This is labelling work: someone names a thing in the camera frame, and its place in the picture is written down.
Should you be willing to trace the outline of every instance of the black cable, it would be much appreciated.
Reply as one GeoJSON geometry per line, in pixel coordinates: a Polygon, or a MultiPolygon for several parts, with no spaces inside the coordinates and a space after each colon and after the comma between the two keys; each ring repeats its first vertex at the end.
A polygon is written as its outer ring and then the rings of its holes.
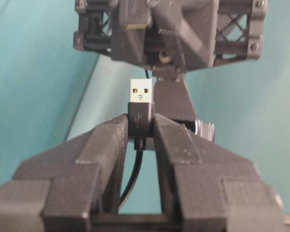
{"type": "Polygon", "coordinates": [[[149,74],[148,74],[148,70],[145,69],[145,74],[146,74],[146,78],[149,79],[149,74]]]}
{"type": "Polygon", "coordinates": [[[127,183],[127,186],[126,186],[124,192],[120,196],[120,204],[119,204],[118,210],[120,210],[124,206],[125,202],[129,198],[129,196],[133,190],[133,187],[136,183],[137,177],[140,173],[142,160],[143,160],[143,151],[137,151],[136,156],[135,156],[134,167],[133,167],[130,179],[127,183]]]}

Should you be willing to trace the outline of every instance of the metal screw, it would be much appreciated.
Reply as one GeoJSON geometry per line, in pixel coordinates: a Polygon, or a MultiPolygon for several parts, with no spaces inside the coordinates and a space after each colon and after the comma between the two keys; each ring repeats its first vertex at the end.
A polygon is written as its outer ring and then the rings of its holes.
{"type": "Polygon", "coordinates": [[[170,63],[172,61],[172,57],[170,56],[168,51],[162,51],[159,53],[160,62],[163,64],[170,63]]]}
{"type": "Polygon", "coordinates": [[[256,2],[256,7],[260,8],[260,7],[264,6],[264,4],[265,4],[265,0],[257,1],[256,2]]]}
{"type": "Polygon", "coordinates": [[[257,51],[257,50],[259,49],[259,44],[257,44],[257,43],[253,43],[253,44],[251,45],[250,49],[251,49],[252,51],[257,51]]]}

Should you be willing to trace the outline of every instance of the usb-a connector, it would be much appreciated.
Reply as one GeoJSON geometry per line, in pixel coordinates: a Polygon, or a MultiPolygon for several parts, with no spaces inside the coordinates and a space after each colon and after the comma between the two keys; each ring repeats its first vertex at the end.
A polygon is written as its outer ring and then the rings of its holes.
{"type": "Polygon", "coordinates": [[[131,79],[128,104],[129,137],[145,139],[152,137],[155,104],[153,103],[153,80],[131,79]]]}
{"type": "Polygon", "coordinates": [[[131,79],[130,102],[153,102],[153,79],[131,79]]]}

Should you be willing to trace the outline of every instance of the black plastic connector housing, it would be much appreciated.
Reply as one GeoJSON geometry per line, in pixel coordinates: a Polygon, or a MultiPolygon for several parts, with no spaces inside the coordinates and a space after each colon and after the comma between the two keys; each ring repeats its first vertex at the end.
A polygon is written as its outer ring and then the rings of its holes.
{"type": "Polygon", "coordinates": [[[155,104],[153,102],[129,102],[128,120],[129,137],[148,138],[153,137],[153,118],[155,104]]]}

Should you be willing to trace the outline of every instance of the teal background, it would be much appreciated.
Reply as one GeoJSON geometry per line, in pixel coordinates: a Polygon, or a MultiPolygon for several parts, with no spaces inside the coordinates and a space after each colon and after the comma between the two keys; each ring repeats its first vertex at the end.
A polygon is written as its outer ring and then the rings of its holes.
{"type": "MultiPolygon", "coordinates": [[[[20,161],[62,142],[75,112],[69,138],[125,113],[130,78],[145,77],[137,67],[72,49],[73,0],[6,2],[0,0],[0,184],[20,161]]],[[[290,1],[270,1],[264,34],[260,60],[189,73],[188,86],[198,117],[215,124],[216,143],[255,162],[290,213],[290,1]]],[[[133,162],[129,144],[123,185],[133,162]]],[[[156,169],[154,153],[145,153],[122,212],[160,212],[156,169]]]]}

